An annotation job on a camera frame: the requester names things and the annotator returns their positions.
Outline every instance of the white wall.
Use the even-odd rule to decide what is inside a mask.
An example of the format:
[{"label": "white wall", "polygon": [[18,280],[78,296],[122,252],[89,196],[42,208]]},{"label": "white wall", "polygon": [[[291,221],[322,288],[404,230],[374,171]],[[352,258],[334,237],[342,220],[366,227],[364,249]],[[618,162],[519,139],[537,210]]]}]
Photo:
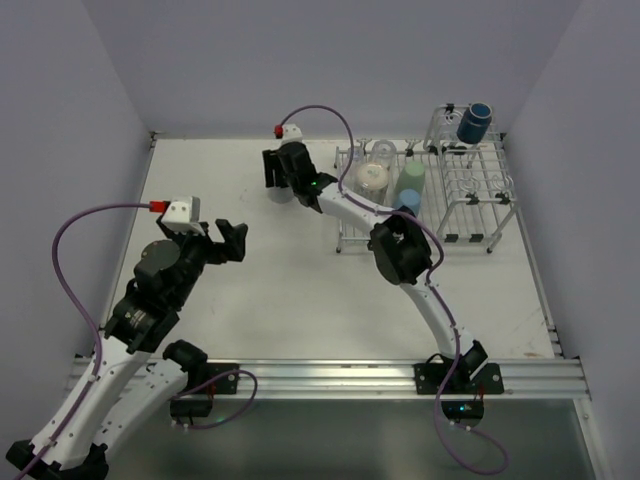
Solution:
[{"label": "white wall", "polygon": [[[269,135],[307,103],[356,134],[424,135],[441,103],[494,104],[507,128],[580,0],[84,0],[145,124]],[[312,135],[343,135],[326,114]]]},{"label": "white wall", "polygon": [[[84,208],[136,200],[149,137],[80,1],[0,2],[0,478],[4,452],[59,407],[88,329],[56,282],[51,240]],[[63,270],[105,306],[130,213],[69,230]]]},{"label": "white wall", "polygon": [[640,469],[640,3],[584,0],[508,138],[560,339],[618,478]]}]

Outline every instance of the blue cup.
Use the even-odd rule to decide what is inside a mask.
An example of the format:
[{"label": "blue cup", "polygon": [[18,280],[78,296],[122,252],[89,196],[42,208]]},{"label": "blue cup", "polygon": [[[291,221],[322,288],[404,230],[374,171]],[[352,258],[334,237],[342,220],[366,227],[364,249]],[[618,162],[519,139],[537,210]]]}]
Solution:
[{"label": "blue cup", "polygon": [[409,207],[411,211],[417,216],[420,212],[420,203],[422,197],[415,190],[407,188],[398,195],[398,198],[393,202],[393,209],[398,210],[400,207]]},{"label": "blue cup", "polygon": [[492,113],[491,107],[486,103],[474,103],[469,106],[458,125],[458,139],[471,145],[480,143],[491,125]]}]

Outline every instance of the red connector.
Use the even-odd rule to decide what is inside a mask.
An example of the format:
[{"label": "red connector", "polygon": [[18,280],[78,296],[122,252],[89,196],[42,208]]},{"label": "red connector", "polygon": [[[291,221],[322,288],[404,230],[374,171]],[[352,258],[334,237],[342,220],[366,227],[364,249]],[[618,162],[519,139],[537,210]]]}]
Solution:
[{"label": "red connector", "polygon": [[169,208],[171,202],[149,202],[149,211],[152,213],[164,213]]}]

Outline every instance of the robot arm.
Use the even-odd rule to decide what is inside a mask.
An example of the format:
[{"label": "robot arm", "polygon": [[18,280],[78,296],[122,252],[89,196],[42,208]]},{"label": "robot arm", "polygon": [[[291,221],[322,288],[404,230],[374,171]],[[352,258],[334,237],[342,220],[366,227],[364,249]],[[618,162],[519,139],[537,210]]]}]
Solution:
[{"label": "robot arm", "polygon": [[[382,276],[398,285],[413,301],[431,331],[443,357],[452,360],[456,347],[451,322],[442,305],[425,285],[432,266],[431,249],[420,228],[391,209],[377,205],[349,191],[349,196],[375,213],[349,201],[339,191],[337,179],[317,172],[302,135],[295,125],[284,125],[282,145],[263,152],[268,188],[291,187],[305,207],[337,217],[362,232],[369,232],[376,266]],[[468,381],[483,368],[487,354],[471,333],[458,326],[460,335],[460,374]]]},{"label": "robot arm", "polygon": [[[159,211],[163,215],[157,223],[167,239],[151,243],[142,252],[135,278],[101,332],[102,358],[97,373],[94,354],[51,421],[31,441],[16,442],[10,448],[7,459],[15,466],[25,468],[44,451],[29,472],[34,478],[104,478],[106,458],[155,408],[184,389],[189,371],[206,363],[204,352],[176,342],[167,347],[165,358],[148,370],[143,382],[122,395],[131,377],[146,365],[178,322],[178,312],[204,266],[244,259],[247,226],[232,227],[226,220],[217,220],[225,241],[213,242],[208,224],[198,222],[199,205],[194,197],[162,202]],[[54,434],[72,411],[64,428]]]}]

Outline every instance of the white table surface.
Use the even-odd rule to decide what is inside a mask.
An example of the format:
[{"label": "white table surface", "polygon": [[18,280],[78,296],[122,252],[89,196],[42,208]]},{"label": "white table surface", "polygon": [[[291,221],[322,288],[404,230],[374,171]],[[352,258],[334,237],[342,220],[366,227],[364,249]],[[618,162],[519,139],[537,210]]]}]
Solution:
[{"label": "white table surface", "polygon": [[[336,146],[306,141],[318,170],[334,173]],[[201,198],[201,221],[246,223],[242,263],[208,266],[165,339],[214,358],[425,359],[436,351],[408,297],[377,272],[364,247],[337,255],[337,221],[297,201],[267,197],[261,151],[275,140],[159,140],[143,200]],[[162,238],[155,215],[137,215],[115,299],[144,247]],[[459,323],[492,358],[553,358],[516,220],[492,255],[445,247],[436,280]]]}]

